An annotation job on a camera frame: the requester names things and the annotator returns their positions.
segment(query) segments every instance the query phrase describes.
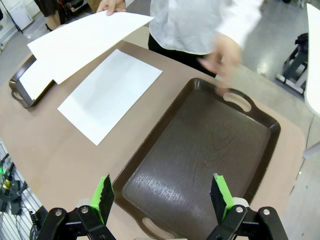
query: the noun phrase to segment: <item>table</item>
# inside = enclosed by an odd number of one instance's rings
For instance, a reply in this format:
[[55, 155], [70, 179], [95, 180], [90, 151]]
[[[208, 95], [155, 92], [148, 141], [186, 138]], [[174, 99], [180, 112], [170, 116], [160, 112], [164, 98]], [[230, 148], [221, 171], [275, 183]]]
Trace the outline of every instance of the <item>table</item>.
[[[320, 116], [320, 10], [307, 4], [308, 23], [309, 23], [309, 51], [308, 51], [308, 76], [306, 82], [305, 102], [310, 110]], [[320, 141], [308, 148], [303, 156], [310, 157], [314, 153], [320, 151]]]
[[[105, 139], [95, 146], [57, 108], [116, 48], [163, 70], [163, 73]], [[5, 103], [0, 105], [0, 136], [43, 205], [48, 210], [61, 207], [71, 211], [79, 200], [93, 195], [101, 176], [110, 173], [111, 179], [117, 177], [192, 78], [218, 83], [193, 68], [121, 41], [62, 84], [54, 85], [29, 111], [13, 100], [8, 86], [0, 87], [0, 103]], [[272, 206], [281, 215], [302, 164], [305, 139], [293, 123], [262, 103], [255, 103], [277, 119], [281, 133], [251, 207], [257, 211], [260, 207]], [[116, 204], [112, 206], [107, 226], [117, 239], [147, 238], [135, 220]]]

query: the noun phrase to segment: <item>tray handle hole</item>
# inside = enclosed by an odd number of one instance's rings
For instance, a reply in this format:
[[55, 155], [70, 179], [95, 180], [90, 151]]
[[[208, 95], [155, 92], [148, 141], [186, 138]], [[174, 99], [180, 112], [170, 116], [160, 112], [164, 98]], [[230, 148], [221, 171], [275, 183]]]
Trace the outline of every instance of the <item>tray handle hole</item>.
[[251, 110], [251, 104], [247, 100], [245, 100], [243, 97], [241, 97], [235, 93], [226, 92], [223, 95], [223, 99], [226, 102], [231, 102], [231, 103], [237, 104], [245, 112], [250, 112], [250, 110]]
[[167, 231], [161, 229], [160, 227], [158, 227], [148, 217], [144, 217], [142, 219], [142, 222], [145, 225], [145, 227], [149, 229], [149, 231], [153, 232], [154, 234], [156, 234], [157, 236], [159, 236], [159, 237], [161, 237], [163, 239], [175, 239], [176, 238], [172, 233], [167, 232]]

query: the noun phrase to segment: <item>hand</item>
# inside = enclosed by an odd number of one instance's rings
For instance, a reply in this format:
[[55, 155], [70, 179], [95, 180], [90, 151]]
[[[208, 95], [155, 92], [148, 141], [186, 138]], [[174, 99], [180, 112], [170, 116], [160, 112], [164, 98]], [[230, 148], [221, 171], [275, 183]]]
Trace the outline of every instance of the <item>hand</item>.
[[102, 0], [98, 7], [97, 13], [107, 10], [107, 15], [111, 16], [114, 12], [125, 12], [125, 0]]
[[204, 59], [200, 58], [201, 65], [210, 72], [222, 77], [222, 88], [217, 88], [217, 93], [223, 95], [230, 86], [233, 68], [240, 64], [242, 48], [230, 37], [218, 33], [216, 36], [213, 53]]

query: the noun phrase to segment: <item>white shirt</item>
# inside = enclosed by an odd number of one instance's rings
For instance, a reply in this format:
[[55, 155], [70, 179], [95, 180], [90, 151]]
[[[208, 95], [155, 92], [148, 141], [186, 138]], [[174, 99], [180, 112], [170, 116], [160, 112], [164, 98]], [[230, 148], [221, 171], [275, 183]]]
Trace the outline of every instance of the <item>white shirt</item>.
[[[126, 0], [128, 6], [134, 0]], [[261, 18], [263, 0], [151, 0], [149, 31], [159, 45], [190, 54], [212, 53], [216, 33], [244, 47]]]

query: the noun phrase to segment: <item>white paper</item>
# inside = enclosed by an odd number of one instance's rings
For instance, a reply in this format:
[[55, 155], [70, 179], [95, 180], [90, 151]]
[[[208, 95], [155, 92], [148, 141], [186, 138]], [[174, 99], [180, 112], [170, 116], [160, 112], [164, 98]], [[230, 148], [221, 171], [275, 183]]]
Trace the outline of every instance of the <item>white paper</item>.
[[43, 63], [36, 60], [19, 80], [30, 98], [36, 100], [53, 79], [52, 76], [45, 71]]
[[58, 110], [98, 145], [161, 73], [116, 49]]
[[57, 84], [113, 47], [153, 17], [127, 12], [92, 14], [60, 27], [28, 44], [46, 63]]

